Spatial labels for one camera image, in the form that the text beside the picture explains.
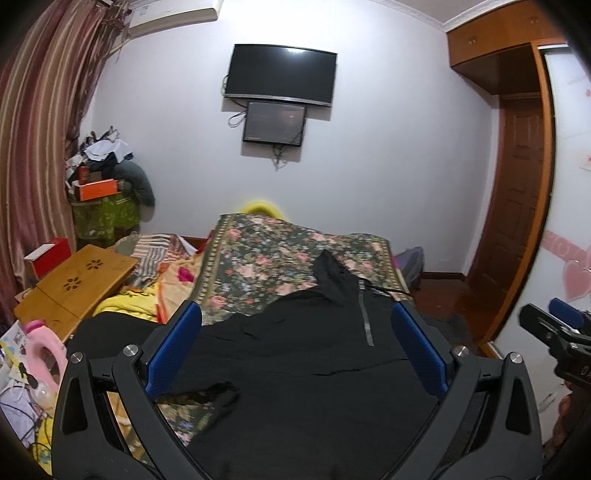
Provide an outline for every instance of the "orange box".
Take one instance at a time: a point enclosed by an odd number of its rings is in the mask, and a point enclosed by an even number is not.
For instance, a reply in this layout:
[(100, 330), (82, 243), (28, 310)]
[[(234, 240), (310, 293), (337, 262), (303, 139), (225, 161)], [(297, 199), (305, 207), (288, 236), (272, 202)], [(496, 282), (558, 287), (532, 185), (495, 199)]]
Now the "orange box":
[(74, 196), (80, 202), (114, 195), (118, 192), (117, 180), (115, 179), (94, 181), (85, 185), (80, 185), (76, 180), (72, 182), (72, 185), (74, 185)]

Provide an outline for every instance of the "air conditioner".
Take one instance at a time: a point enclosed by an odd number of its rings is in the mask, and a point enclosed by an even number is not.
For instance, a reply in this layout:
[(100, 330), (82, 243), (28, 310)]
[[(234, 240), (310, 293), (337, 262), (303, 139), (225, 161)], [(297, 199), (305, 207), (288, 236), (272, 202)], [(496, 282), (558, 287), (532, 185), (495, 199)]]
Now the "air conditioner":
[(129, 35), (140, 37), (158, 30), (217, 20), (223, 0), (155, 0), (131, 4)]

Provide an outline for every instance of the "pink heart decal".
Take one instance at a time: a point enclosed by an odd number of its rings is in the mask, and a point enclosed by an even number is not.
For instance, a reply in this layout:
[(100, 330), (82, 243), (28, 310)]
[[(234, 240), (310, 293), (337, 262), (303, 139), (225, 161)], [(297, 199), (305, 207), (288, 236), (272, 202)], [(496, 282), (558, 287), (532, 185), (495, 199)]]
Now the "pink heart decal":
[(566, 301), (582, 299), (591, 292), (591, 272), (585, 270), (581, 263), (569, 260), (562, 270), (562, 280), (566, 290)]

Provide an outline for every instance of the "red box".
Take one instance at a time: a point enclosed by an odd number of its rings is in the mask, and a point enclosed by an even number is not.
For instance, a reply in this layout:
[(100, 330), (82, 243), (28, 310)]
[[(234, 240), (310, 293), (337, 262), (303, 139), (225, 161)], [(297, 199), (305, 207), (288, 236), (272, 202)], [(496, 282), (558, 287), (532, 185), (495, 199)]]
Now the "red box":
[(71, 255), (68, 239), (54, 238), (24, 258), (28, 276), (40, 280)]

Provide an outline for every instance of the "black jacket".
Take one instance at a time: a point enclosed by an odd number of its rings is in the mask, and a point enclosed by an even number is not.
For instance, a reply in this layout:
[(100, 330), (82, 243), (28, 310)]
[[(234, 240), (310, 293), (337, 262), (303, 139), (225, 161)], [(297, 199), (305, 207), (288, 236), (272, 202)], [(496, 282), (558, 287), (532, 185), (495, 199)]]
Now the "black jacket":
[(311, 290), (203, 327), (175, 379), (173, 394), (225, 392), (189, 444), (216, 479), (378, 480), (436, 406), (392, 332), (392, 298), (326, 251), (314, 274)]

